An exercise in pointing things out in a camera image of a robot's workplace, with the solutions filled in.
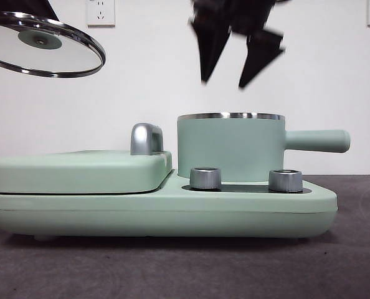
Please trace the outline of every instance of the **white wall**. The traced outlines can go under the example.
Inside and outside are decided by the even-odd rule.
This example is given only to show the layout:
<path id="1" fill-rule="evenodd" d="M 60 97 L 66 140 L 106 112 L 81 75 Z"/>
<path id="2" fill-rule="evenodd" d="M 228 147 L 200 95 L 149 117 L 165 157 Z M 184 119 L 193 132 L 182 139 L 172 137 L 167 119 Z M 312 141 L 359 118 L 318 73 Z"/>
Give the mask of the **white wall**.
<path id="1" fill-rule="evenodd" d="M 176 155 L 176 118 L 198 112 L 286 115 L 288 130 L 348 130 L 346 154 L 288 151 L 305 174 L 370 174 L 370 28 L 363 0 L 293 0 L 269 26 L 285 55 L 238 91 L 246 56 L 232 37 L 211 81 L 199 81 L 189 0 L 120 0 L 114 29 L 86 27 L 85 0 L 51 0 L 61 21 L 94 36 L 107 64 L 87 78 L 55 80 L 0 69 L 0 157 L 129 148 L 140 121 L 163 129 Z"/>

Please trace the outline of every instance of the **appliance base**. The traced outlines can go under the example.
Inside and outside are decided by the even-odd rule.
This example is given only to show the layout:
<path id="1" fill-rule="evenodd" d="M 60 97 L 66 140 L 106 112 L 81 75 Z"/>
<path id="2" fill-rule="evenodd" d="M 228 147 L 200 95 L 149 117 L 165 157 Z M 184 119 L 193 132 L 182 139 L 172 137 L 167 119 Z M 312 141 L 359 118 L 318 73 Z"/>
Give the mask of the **appliance base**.
<path id="1" fill-rule="evenodd" d="M 126 237 L 313 237 L 337 211 L 333 191 L 304 181 L 304 194 L 203 192 L 173 171 L 138 194 L 0 194 L 0 228 L 14 234 Z"/>

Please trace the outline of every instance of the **gray carpet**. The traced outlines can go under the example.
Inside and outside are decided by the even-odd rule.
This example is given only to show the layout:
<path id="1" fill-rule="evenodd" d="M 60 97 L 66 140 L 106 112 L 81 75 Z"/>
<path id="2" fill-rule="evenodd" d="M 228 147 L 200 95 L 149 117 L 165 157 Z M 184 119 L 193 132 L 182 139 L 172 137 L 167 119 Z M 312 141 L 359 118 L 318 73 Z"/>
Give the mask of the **gray carpet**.
<path id="1" fill-rule="evenodd" d="M 0 230 L 0 299 L 370 298 L 370 176 L 306 176 L 338 194 L 312 239 L 62 237 Z"/>

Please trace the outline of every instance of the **mint green saucepan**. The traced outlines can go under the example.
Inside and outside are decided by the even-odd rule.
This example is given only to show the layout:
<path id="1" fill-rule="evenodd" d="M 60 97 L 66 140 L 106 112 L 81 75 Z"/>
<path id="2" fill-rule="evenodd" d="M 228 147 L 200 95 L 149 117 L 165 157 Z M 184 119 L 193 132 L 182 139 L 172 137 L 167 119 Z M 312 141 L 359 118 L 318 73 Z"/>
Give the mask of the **mint green saucepan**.
<path id="1" fill-rule="evenodd" d="M 285 150 L 344 153 L 343 130 L 286 131 L 285 117 L 265 113 L 202 113 L 178 118 L 178 175 L 195 167 L 221 169 L 225 182 L 267 181 L 283 169 Z"/>

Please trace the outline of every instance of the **saucepan handle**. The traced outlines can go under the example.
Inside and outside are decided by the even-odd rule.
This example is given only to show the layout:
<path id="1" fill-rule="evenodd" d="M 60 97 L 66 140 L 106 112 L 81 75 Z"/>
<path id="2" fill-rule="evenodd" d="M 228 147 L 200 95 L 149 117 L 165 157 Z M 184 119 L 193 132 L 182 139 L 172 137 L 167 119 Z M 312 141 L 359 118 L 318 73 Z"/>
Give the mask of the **saucepan handle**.
<path id="1" fill-rule="evenodd" d="M 131 132 L 131 154 L 151 155 L 163 151 L 163 132 L 150 123 L 137 123 Z"/>
<path id="2" fill-rule="evenodd" d="M 343 130 L 286 132 L 286 150 L 345 153 L 349 145 L 349 133 Z"/>

